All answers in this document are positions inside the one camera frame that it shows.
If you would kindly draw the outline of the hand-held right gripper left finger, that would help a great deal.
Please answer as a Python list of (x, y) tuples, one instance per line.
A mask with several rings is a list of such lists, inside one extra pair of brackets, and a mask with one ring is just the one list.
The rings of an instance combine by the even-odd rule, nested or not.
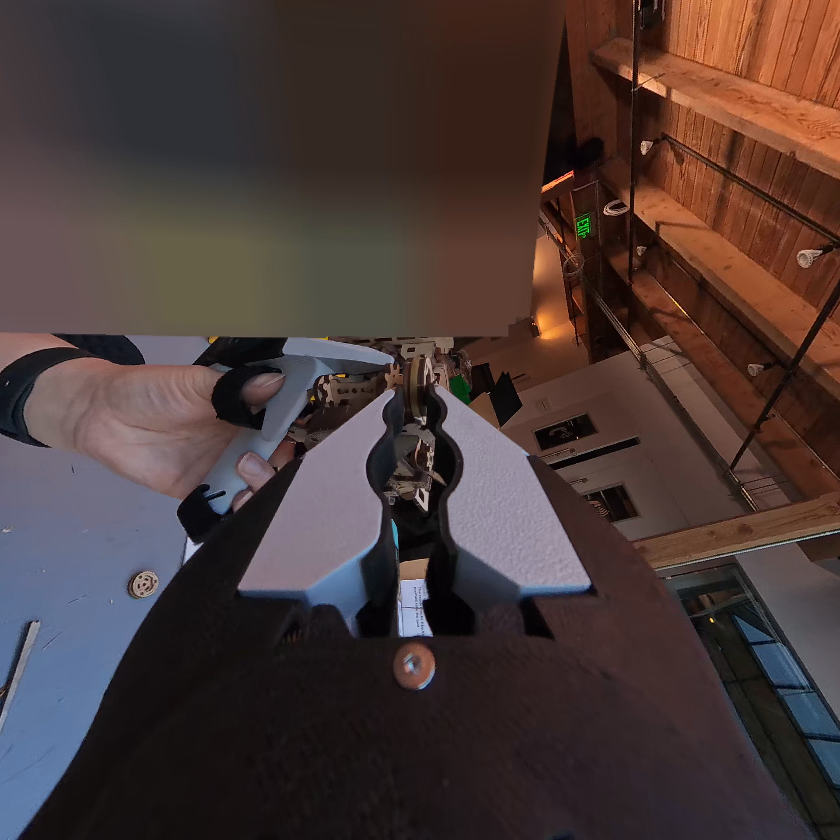
[(331, 605), (361, 636), (396, 634), (397, 560), (385, 488), (404, 397), (388, 390), (302, 459), (238, 591)]

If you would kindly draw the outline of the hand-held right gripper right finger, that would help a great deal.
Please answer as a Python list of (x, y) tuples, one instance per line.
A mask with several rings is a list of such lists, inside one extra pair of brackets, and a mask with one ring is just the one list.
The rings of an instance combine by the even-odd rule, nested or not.
[(472, 634), (494, 607), (593, 593), (529, 454), (436, 385), (427, 419), (443, 481), (426, 572), (432, 632)]

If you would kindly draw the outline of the thin wooden strip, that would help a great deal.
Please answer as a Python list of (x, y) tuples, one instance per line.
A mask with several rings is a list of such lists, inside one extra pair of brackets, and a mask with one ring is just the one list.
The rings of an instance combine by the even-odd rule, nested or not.
[(2, 707), (1, 707), (1, 731), (5, 728), (6, 721), (9, 717), (14, 699), (23, 679), (26, 666), (29, 658), (35, 648), (37, 636), (41, 627), (41, 621), (35, 619), (28, 623), (23, 643), (17, 653), (17, 658), (14, 661), (12, 675), (7, 681), (2, 691)]

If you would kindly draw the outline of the person's left hand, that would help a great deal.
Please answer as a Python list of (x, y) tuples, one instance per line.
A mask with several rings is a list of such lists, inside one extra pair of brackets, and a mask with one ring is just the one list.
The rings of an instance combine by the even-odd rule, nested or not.
[(194, 365), (69, 360), (36, 380), (24, 420), (41, 444), (182, 501), (243, 431), (212, 405), (220, 375)]

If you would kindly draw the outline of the black wristband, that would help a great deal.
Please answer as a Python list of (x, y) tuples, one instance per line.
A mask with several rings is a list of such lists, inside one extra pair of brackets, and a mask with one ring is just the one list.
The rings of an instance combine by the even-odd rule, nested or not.
[(21, 444), (47, 448), (29, 433), (25, 405), (37, 379), (50, 368), (67, 361), (96, 358), (75, 346), (50, 348), (27, 353), (1, 371), (1, 435)]

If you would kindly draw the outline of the wooden gear model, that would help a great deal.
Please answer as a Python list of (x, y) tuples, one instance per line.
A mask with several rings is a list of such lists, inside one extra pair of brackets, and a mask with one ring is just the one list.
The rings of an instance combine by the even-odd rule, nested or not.
[(390, 354), (393, 362), (382, 373), (327, 374), (317, 379), (304, 416), (305, 426), (293, 426), (287, 437), (309, 450), (387, 390), (401, 393), (402, 430), (395, 438), (395, 472), (385, 489), (391, 505), (412, 502), (428, 513), (436, 487), (445, 481), (434, 467), (435, 436), (427, 420), (425, 400), (430, 385), (448, 392), (448, 380), (461, 374), (472, 385), (471, 361), (450, 337), (351, 339), (351, 343)]

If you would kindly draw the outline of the white printed paper slip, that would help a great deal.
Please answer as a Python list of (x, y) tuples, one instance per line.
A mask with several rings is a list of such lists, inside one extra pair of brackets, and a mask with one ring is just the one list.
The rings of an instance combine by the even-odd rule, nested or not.
[(400, 637), (431, 637), (424, 603), (428, 598), (425, 579), (401, 580), (397, 597), (397, 629)]

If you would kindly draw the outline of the large glass window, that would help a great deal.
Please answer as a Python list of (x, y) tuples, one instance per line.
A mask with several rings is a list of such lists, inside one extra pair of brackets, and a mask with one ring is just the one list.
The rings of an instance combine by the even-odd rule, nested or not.
[(741, 729), (816, 838), (839, 838), (839, 727), (735, 564), (667, 575)]

